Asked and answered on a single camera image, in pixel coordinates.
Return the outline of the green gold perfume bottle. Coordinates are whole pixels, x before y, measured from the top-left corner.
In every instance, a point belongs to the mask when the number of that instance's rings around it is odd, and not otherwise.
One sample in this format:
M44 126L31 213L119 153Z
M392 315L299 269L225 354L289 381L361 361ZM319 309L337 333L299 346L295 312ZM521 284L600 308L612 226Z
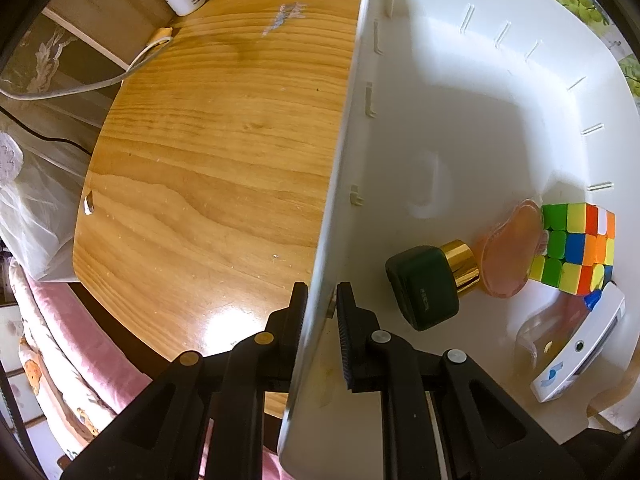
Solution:
M385 272L402 316L418 332L457 315L460 297L480 284L480 267L462 240L405 250L386 261Z

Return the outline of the colourful puzzle cube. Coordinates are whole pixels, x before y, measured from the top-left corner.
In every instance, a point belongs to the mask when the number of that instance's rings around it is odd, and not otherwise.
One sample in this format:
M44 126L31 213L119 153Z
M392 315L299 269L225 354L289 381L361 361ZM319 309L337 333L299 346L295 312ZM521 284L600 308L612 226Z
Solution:
M528 277L574 296L602 289L613 273L615 214L588 203L547 204L541 213L547 245Z

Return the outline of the white handheld game console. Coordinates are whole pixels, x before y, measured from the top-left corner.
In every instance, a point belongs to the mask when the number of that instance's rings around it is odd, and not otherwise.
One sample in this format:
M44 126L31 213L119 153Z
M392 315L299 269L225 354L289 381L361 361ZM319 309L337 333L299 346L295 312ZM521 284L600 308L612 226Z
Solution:
M550 364L532 381L538 402L554 400L597 359L625 314L625 295L613 282L594 292L597 301Z

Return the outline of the white plastic storage bin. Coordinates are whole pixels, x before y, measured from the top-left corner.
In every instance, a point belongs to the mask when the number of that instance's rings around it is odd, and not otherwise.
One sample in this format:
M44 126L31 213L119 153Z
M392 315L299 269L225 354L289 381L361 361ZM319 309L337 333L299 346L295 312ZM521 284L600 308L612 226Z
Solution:
M639 0L597 0L637 53ZM523 200L588 202L616 217L613 280L626 309L601 353L540 403L514 376L518 330L559 293L476 290L418 332L401 315L388 258L472 243ZM462 351L556 442L622 400L639 338L639 107L605 44L555 0L361 0L279 454L297 479L379 479L381 397L343 375L338 283L381 330L442 359Z

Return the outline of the pink cushion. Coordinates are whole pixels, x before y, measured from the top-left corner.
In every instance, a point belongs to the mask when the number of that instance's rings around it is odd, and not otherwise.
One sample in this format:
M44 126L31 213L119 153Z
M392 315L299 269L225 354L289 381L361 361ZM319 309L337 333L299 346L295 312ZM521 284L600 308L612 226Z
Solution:
M149 385L66 283L30 278L17 260L9 283L23 324L17 353L58 445L75 458Z

